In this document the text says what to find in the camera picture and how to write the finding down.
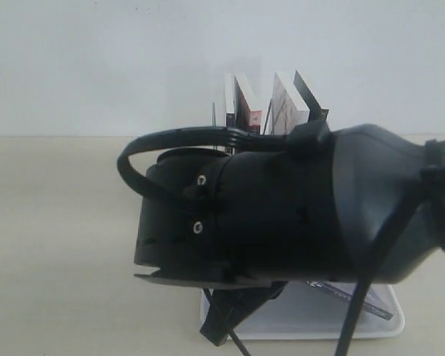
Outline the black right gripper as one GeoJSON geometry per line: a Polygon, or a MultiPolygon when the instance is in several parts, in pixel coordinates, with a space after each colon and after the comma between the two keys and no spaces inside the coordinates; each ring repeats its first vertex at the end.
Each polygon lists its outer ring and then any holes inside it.
{"type": "Polygon", "coordinates": [[[376,125],[282,136],[184,128],[140,137],[135,257],[268,261],[288,281],[397,283],[445,251],[445,141],[376,125]]]}

